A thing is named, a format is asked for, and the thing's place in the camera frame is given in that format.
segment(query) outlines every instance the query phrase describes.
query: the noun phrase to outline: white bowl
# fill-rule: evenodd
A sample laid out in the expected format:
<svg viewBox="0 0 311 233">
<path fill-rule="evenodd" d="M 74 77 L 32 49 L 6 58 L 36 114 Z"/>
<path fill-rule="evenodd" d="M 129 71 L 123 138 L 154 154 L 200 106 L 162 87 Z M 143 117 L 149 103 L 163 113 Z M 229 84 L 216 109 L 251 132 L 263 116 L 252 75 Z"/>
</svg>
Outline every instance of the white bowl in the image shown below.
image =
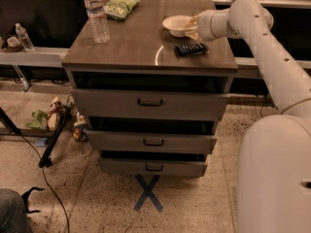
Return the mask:
<svg viewBox="0 0 311 233">
<path fill-rule="evenodd" d="M 191 18 L 192 17 L 189 16 L 168 17 L 163 21 L 162 25 L 167 28 L 173 36 L 182 38 L 186 37 L 185 26 Z"/>
</svg>

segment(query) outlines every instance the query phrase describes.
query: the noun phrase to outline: white robotic arm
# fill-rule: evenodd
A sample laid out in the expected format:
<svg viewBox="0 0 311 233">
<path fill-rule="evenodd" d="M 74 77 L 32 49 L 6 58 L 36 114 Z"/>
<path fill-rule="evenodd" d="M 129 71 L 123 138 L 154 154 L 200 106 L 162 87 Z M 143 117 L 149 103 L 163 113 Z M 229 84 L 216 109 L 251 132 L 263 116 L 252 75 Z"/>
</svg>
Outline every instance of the white robotic arm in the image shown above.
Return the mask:
<svg viewBox="0 0 311 233">
<path fill-rule="evenodd" d="M 197 18 L 203 39 L 245 40 L 280 111 L 254 123 L 244 136 L 238 233 L 309 233 L 311 79 L 271 34 L 272 24 L 271 14 L 256 0 L 236 0 L 230 9 Z"/>
</svg>

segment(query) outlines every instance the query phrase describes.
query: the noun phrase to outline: small white bottle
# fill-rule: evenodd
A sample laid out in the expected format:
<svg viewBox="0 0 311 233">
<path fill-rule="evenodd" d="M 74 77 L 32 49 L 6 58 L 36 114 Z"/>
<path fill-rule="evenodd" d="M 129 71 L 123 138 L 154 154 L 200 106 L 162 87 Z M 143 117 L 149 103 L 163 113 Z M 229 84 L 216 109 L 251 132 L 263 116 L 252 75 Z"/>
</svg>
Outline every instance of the small white bottle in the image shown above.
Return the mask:
<svg viewBox="0 0 311 233">
<path fill-rule="evenodd" d="M 110 32 L 103 1 L 85 0 L 85 6 L 95 43 L 107 43 Z"/>
<path fill-rule="evenodd" d="M 23 48 L 26 51 L 34 51 L 35 48 L 32 45 L 32 42 L 28 36 L 26 29 L 22 27 L 19 23 L 16 23 L 16 32 Z"/>
</svg>

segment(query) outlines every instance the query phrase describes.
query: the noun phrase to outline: drawer handle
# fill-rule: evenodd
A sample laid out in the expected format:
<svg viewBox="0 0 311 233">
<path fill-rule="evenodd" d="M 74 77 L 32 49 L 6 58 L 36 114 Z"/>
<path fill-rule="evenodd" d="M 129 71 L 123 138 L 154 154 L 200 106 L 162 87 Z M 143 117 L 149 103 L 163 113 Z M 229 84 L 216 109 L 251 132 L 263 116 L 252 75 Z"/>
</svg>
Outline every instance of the drawer handle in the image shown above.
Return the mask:
<svg viewBox="0 0 311 233">
<path fill-rule="evenodd" d="M 144 139 L 143 143 L 144 143 L 145 146 L 157 146 L 157 147 L 161 147 L 161 146 L 164 145 L 164 140 L 161 140 L 161 141 L 158 142 L 158 143 L 151 143 L 151 142 L 149 142 L 148 140 L 145 140 L 145 139 Z"/>
<path fill-rule="evenodd" d="M 161 165 L 159 168 L 149 168 L 148 165 L 146 165 L 146 171 L 161 172 L 161 171 L 163 171 L 163 165 Z"/>
<path fill-rule="evenodd" d="M 137 104 L 139 106 L 150 106 L 150 107 L 160 107 L 163 105 L 163 100 L 159 101 L 142 101 L 140 98 L 137 99 Z"/>
</svg>

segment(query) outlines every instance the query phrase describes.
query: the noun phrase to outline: brown countertop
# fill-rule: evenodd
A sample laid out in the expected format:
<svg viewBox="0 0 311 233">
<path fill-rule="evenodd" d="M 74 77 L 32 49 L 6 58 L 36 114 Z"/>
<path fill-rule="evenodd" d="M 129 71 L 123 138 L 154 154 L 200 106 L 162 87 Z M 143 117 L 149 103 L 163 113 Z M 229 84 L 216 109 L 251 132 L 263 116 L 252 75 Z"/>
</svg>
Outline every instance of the brown countertop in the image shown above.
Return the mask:
<svg viewBox="0 0 311 233">
<path fill-rule="evenodd" d="M 235 72 L 237 65 L 227 38 L 205 42 L 211 49 L 207 54 L 179 57 L 174 47 L 194 40 L 175 38 L 162 26 L 167 17 L 195 16 L 214 8 L 209 0 L 141 0 L 125 21 L 109 19 L 111 40 L 106 44 L 93 42 L 87 22 L 62 64 L 118 70 Z"/>
</svg>

